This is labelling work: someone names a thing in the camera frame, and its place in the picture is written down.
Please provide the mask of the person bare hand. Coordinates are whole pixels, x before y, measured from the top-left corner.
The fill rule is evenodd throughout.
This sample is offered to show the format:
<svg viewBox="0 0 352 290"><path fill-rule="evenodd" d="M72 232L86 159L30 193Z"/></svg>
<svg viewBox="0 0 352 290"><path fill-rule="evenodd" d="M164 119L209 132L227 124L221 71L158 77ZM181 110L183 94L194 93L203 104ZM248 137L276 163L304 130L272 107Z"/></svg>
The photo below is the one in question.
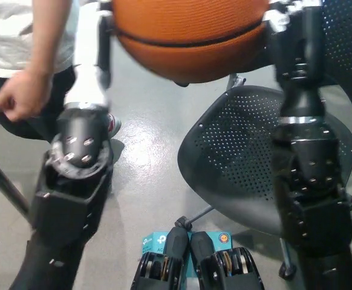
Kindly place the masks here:
<svg viewBox="0 0 352 290"><path fill-rule="evenodd" d="M0 113L10 121L37 116L50 99L52 78L35 68L17 72L0 89Z"/></svg>

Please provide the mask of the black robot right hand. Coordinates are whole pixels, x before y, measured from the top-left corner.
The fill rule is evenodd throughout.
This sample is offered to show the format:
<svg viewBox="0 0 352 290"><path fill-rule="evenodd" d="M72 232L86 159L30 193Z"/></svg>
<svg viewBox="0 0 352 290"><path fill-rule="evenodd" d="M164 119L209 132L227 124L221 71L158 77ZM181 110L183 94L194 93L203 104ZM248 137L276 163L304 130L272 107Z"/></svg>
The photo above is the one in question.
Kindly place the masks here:
<svg viewBox="0 0 352 290"><path fill-rule="evenodd" d="M323 12L322 1L269 1L262 21L279 81L324 77Z"/></svg>

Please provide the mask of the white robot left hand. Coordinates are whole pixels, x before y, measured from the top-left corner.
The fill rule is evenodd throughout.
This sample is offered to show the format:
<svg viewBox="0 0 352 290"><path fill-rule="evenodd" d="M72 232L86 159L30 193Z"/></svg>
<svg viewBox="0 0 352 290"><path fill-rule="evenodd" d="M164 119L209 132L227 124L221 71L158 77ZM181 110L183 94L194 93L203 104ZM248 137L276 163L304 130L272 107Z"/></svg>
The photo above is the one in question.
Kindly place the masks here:
<svg viewBox="0 0 352 290"><path fill-rule="evenodd" d="M80 1L74 66L111 66L112 1Z"/></svg>

